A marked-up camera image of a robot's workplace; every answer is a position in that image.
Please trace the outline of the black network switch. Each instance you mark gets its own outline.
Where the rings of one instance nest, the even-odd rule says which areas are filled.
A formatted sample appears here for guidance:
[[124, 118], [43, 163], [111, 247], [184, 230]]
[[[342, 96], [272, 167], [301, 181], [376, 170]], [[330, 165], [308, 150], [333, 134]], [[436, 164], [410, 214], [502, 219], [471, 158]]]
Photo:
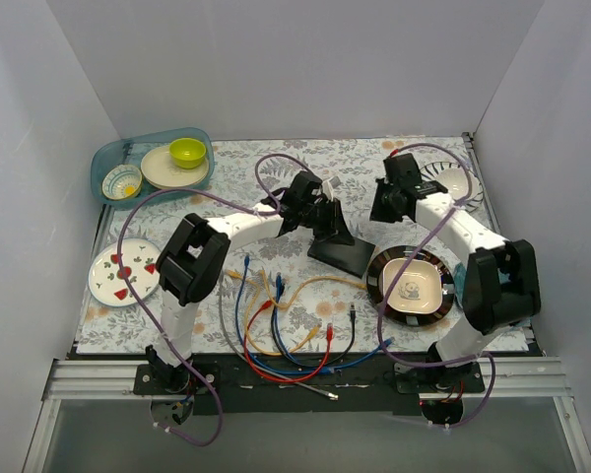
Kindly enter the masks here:
[[315, 241], [307, 255], [347, 274], [361, 278], [366, 272], [375, 245], [356, 238], [353, 244]]

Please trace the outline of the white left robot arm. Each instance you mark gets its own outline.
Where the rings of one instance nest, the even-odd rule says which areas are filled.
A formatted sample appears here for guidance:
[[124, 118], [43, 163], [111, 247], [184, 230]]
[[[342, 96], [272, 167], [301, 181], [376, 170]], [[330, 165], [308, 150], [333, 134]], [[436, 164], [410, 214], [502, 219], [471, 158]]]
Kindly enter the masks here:
[[250, 209], [221, 218], [189, 214], [182, 219], [156, 264], [164, 329], [158, 353], [165, 361], [156, 382], [165, 392], [177, 394], [189, 384], [190, 371], [181, 361], [192, 354], [196, 312], [216, 287], [230, 251], [305, 227], [313, 233], [309, 256], [347, 273], [363, 273], [357, 256], [361, 241], [351, 234], [334, 194], [338, 182], [303, 170], [289, 187], [269, 193]]

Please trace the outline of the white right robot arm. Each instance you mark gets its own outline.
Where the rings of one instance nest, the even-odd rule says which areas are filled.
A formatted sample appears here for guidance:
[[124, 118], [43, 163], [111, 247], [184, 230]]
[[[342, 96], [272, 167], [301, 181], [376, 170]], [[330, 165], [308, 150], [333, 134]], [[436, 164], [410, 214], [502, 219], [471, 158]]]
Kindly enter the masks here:
[[407, 376], [437, 391], [448, 391], [472, 370], [489, 343], [541, 310], [536, 254], [525, 240], [509, 240], [473, 218], [464, 199], [455, 200], [437, 181], [425, 181], [408, 149], [383, 162], [370, 212], [375, 222], [406, 218], [438, 238], [463, 264], [463, 316], [427, 351], [422, 362], [395, 357]]

